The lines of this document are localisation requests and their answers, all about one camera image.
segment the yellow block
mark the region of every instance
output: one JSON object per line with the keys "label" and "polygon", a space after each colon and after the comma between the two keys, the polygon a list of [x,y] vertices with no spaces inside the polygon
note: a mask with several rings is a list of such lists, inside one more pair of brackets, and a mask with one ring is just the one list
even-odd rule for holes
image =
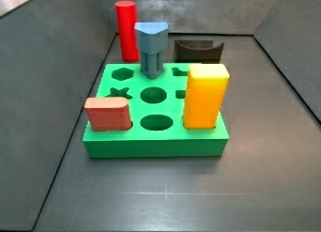
{"label": "yellow block", "polygon": [[184,114],[186,129],[214,128],[229,79],[224,64],[190,64]]}

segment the wooden block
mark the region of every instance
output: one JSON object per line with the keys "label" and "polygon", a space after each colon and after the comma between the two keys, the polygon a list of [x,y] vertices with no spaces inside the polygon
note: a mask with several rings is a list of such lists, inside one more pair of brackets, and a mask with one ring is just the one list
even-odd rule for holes
{"label": "wooden block", "polygon": [[230,75],[224,64],[192,64],[184,121],[186,129],[213,129]]}
{"label": "wooden block", "polygon": [[126,131],[131,128],[126,98],[89,98],[85,108],[94,131]]}

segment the blue pentagonal prism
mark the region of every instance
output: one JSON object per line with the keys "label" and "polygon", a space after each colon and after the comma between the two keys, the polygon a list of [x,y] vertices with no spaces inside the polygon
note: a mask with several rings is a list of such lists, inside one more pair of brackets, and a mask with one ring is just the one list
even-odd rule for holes
{"label": "blue pentagonal prism", "polygon": [[162,54],[169,47],[169,24],[137,23],[135,36],[141,51],[141,70],[150,79],[155,79],[163,71]]}

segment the toy block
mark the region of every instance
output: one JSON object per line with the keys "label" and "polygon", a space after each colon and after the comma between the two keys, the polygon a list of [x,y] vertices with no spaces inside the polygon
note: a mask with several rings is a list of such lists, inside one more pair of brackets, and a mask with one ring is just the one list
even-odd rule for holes
{"label": "toy block", "polygon": [[[113,77],[117,70],[133,70],[126,80]],[[91,158],[221,156],[229,141],[224,117],[218,114],[212,130],[186,130],[184,126],[185,91],[189,64],[165,64],[162,76],[150,80],[139,64],[109,64],[105,69],[98,98],[111,91],[127,89],[131,95],[127,131],[95,131],[89,123],[83,142]]]}
{"label": "toy block", "polygon": [[185,128],[213,129],[230,75],[224,64],[190,64],[185,99]]}
{"label": "toy block", "polygon": [[163,71],[162,56],[169,47],[169,24],[137,23],[135,35],[142,71],[150,79],[155,79]]}
{"label": "toy block", "polygon": [[137,8],[133,1],[119,1],[115,3],[117,21],[122,48],[122,57],[126,62],[138,60],[138,50],[135,44]]}
{"label": "toy block", "polygon": [[174,60],[177,63],[210,63],[221,61],[225,43],[213,46],[213,40],[177,40]]}
{"label": "toy block", "polygon": [[85,108],[94,131],[126,131],[131,128],[126,98],[89,98]]}

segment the green base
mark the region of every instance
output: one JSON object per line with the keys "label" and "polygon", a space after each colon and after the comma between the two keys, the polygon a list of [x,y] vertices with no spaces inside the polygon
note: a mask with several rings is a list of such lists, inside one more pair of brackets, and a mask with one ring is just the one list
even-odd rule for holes
{"label": "green base", "polygon": [[222,155],[229,133],[221,114],[213,130],[184,127],[188,70],[189,64],[165,64],[161,76],[150,80],[139,64],[107,65],[97,97],[130,99],[133,127],[129,131],[94,131],[89,123],[83,142],[91,158]]}

